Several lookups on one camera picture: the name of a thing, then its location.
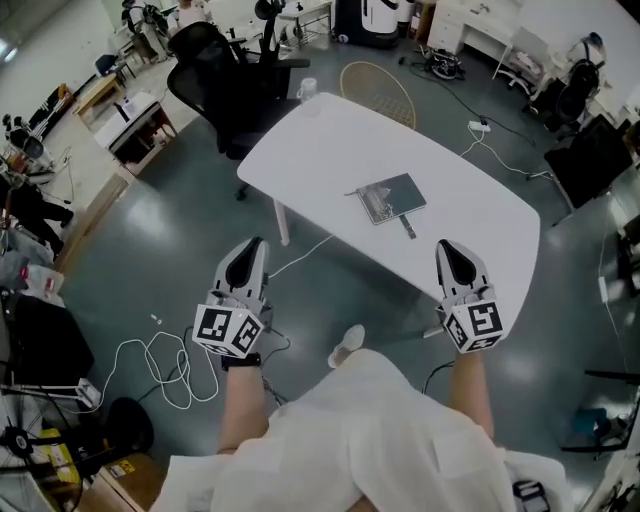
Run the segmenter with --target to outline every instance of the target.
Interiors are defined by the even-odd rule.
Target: white sneaker
[[[331,352],[331,355],[329,356],[329,366],[331,368],[336,368],[338,366],[336,364],[336,355],[341,348],[344,348],[349,352],[355,352],[358,350],[364,343],[364,333],[364,327],[360,324],[347,329],[347,332],[345,332],[342,337],[342,341],[335,346],[333,352]]]

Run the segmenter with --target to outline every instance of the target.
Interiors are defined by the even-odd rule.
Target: white wall
[[[604,74],[619,109],[640,84],[640,24],[616,0],[527,0],[520,24],[564,52],[580,38],[597,32],[604,41]]]
[[[113,26],[100,0],[73,0],[44,24],[0,69],[0,116],[27,118],[61,83],[76,90],[107,51]]]
[[[256,0],[209,0],[213,20],[223,30],[246,25],[249,19],[257,20],[254,13]]]
[[[122,0],[101,0],[113,28],[122,26]]]

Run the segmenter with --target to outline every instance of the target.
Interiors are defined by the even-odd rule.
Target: chair armrest
[[[269,67],[273,69],[308,68],[309,66],[311,66],[309,59],[284,59],[269,64]]]

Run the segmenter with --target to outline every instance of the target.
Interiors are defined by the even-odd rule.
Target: desk
[[[108,75],[104,78],[100,78],[98,82],[91,87],[86,93],[80,97],[80,105],[75,110],[74,114],[77,114],[82,118],[82,115],[93,107],[101,98],[103,98],[110,91],[122,92],[122,87],[118,84],[118,77],[114,75]]]
[[[274,199],[283,244],[288,207],[440,301],[436,244],[454,240],[484,260],[508,333],[536,264],[536,211],[471,163],[395,121],[327,93],[311,101],[319,103],[316,117],[296,108],[238,168],[241,180]],[[374,226],[357,196],[345,196],[405,172],[427,201],[407,214],[414,240],[398,219]]]
[[[162,145],[158,145],[155,148],[147,146],[144,141],[140,141],[141,144],[147,146],[149,153],[145,158],[137,165],[135,169],[127,166],[126,162],[118,156],[118,150],[121,149],[130,139],[136,136],[136,132],[142,127],[154,121],[154,133],[157,131],[156,126],[161,129],[165,135],[169,134],[165,130],[165,126],[168,126],[173,131],[173,137],[178,133],[176,132],[173,124],[165,114],[162,106],[156,98],[146,92],[139,92],[133,98],[131,103],[135,107],[133,114],[129,116],[129,121],[125,121],[124,118],[116,112],[111,118],[104,124],[100,130],[94,135],[96,142],[107,151],[112,153],[116,159],[120,162],[120,165],[131,175],[135,176],[142,168],[162,149]]]
[[[427,43],[430,47],[457,54],[468,44],[499,61],[505,47],[511,44],[517,27],[515,2],[493,5],[494,10],[500,11],[499,16],[487,6],[480,9],[475,3],[468,5],[458,0],[443,0],[436,5]]]
[[[309,42],[313,37],[307,36],[306,27],[313,23],[318,23],[321,20],[327,19],[329,20],[329,33],[331,32],[331,4],[332,0],[321,0],[320,2],[311,3],[309,2],[301,2],[304,9],[302,11],[298,11],[296,6],[298,2],[291,2],[287,4],[284,10],[278,14],[278,18],[283,21],[293,21],[296,24],[296,39],[298,41],[298,48],[301,48],[302,45],[306,42]]]

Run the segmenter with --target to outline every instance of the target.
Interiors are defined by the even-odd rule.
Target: shoe
[[[362,347],[364,343],[364,335],[364,327],[360,324],[347,329],[347,332],[345,332],[342,337],[342,341],[335,346],[333,352],[331,352],[331,355],[329,356],[327,361],[329,363],[329,367],[336,368],[338,366],[336,364],[336,355],[341,348],[344,348],[349,352],[355,352]]]
[[[64,221],[60,222],[60,227],[62,229],[66,228],[69,225],[69,223],[73,220],[73,216],[75,215],[75,213],[73,213],[71,210],[69,210],[69,214],[70,215],[69,215],[69,218],[67,220],[64,220]]]

